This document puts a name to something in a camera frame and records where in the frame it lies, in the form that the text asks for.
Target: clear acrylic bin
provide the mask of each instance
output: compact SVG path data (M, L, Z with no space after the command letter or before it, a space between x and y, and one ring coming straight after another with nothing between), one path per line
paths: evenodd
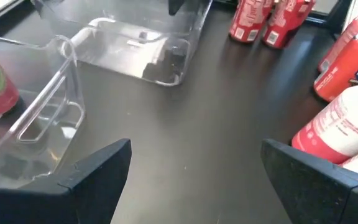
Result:
M32 2L71 39L79 60L173 86L183 80L212 0Z
M20 95L0 118L0 188L21 187L57 168L85 117L76 66L66 37L45 47L0 38L0 68Z

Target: clear plastic container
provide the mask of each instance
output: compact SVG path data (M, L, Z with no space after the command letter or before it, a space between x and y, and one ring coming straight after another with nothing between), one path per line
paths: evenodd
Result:
M59 165L85 117L76 65L66 37L45 47L0 38L0 68L20 96L0 117L1 188L21 187Z
M212 0L32 0L79 60L161 85L179 84Z

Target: dark countertop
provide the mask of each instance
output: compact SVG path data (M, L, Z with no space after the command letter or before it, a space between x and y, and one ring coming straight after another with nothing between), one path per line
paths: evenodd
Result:
M227 36L232 16L212 8L180 86L80 64L87 117L65 163L132 139L113 223L290 223L265 174L260 142L288 142L323 108L310 86L332 40L304 25L284 51L238 44ZM51 33L33 13L6 37L44 44Z

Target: plastic tray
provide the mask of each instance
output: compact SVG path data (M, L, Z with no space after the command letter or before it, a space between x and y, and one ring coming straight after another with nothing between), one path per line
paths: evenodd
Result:
M0 38L0 67L20 94L0 119L0 188L15 189L56 169L85 107L76 55L66 37L45 47Z
M212 0L32 0L78 58L161 85L179 84Z

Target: black table surface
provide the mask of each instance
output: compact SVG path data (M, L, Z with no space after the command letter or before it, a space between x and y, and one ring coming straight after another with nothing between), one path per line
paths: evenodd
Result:
M323 108L310 88L333 41L325 30L303 25L285 50L239 44L227 36L233 14L211 9L179 86L80 64L87 117L64 163L132 140L112 223L290 223L265 174L260 143L288 142ZM33 44L51 36L36 13L6 34Z

